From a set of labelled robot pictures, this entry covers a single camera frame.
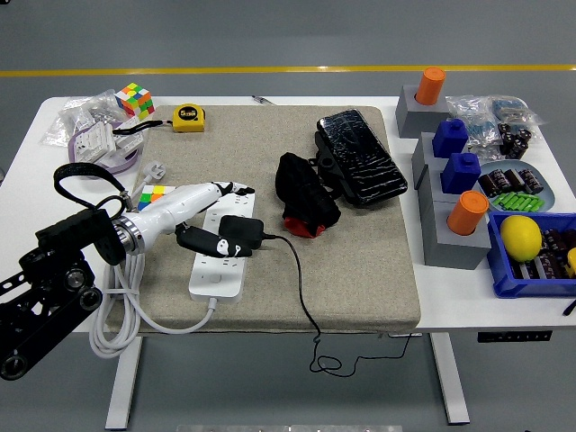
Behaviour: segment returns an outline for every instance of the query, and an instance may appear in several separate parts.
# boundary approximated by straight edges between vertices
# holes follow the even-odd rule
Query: concrete floor
[[[456,1],[13,0],[0,5],[0,73],[78,68],[574,64],[576,4]],[[136,81],[153,95],[398,95],[417,72],[333,74],[0,74],[0,167],[8,170],[40,104]],[[514,95],[542,127],[572,190],[572,71],[450,72],[449,95]],[[428,337],[401,361],[346,380],[308,372],[310,335],[153,337],[130,430],[183,424],[396,424],[406,431],[573,431],[575,333],[479,345],[452,335],[472,423],[449,427]],[[389,353],[398,341],[327,337],[328,353]],[[18,382],[0,382],[2,430],[102,430],[115,361],[72,336]]]

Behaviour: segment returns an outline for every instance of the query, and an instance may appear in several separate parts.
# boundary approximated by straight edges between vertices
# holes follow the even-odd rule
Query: plate
[[[516,159],[495,160],[493,162],[488,162],[488,163],[480,166],[481,176],[484,176],[485,174],[489,174],[492,171],[494,171],[495,169],[501,169],[503,172],[506,172],[509,169],[516,169],[517,171],[520,171],[522,169],[529,169],[530,171],[532,171],[532,174],[534,174],[534,176],[538,179],[538,181],[540,182],[540,185],[542,185],[544,187],[544,190],[541,193],[539,193],[538,195],[536,195],[538,198],[544,200],[544,204],[536,212],[537,213],[547,212],[550,209],[552,209],[552,207],[554,206],[554,202],[555,202],[556,198],[554,197],[553,190],[551,189],[548,182],[546,182],[546,179],[540,173],[540,171],[538,171],[536,168],[534,168],[530,164],[527,164],[526,162],[522,162],[521,160],[516,160]],[[495,196],[494,198],[490,198],[490,197],[488,198],[488,201],[490,201],[490,209],[491,210],[497,210],[499,212],[505,212],[505,210],[502,209],[499,205],[493,204],[493,202],[494,202],[494,200],[496,200],[496,198],[498,198],[498,196]]]

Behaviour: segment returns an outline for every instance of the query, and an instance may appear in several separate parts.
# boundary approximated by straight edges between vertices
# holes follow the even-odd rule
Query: lemon
[[[542,247],[542,233],[527,216],[508,216],[500,225],[500,235],[508,254],[519,263],[534,259]]]

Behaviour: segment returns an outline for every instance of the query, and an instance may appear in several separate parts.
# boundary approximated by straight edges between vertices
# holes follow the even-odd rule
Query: red tag
[[[310,231],[308,230],[308,224],[306,222],[304,222],[300,219],[291,218],[290,216],[287,216],[286,219],[284,219],[284,226],[294,236],[305,237],[307,239],[315,239],[317,236],[319,236],[326,229],[326,227],[324,227],[324,225],[320,225],[320,226],[318,226],[318,229],[316,229],[316,234],[312,235],[310,233]]]

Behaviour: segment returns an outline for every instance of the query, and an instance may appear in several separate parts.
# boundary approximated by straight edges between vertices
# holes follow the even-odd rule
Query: white power cable
[[[162,162],[153,160],[152,162],[144,166],[142,172],[146,175],[146,177],[144,177],[142,183],[140,183],[138,187],[132,191],[131,196],[132,199],[138,196],[138,194],[142,192],[142,190],[144,189],[144,186],[150,183],[152,179],[159,180],[160,178],[162,178],[166,173],[166,167],[164,166],[164,164],[162,164]]]
[[[119,265],[108,265],[103,281],[103,301],[96,313],[94,325],[90,329],[90,346],[97,356],[113,358],[119,356],[134,340],[140,330],[140,320],[145,320],[153,329],[169,335],[183,335],[201,329],[212,317],[217,300],[210,298],[206,316],[189,328],[167,328],[157,324],[140,307],[140,282],[144,274],[144,254],[126,256],[124,269]],[[107,339],[105,322],[119,297],[124,300],[124,320],[118,334],[111,340]]]

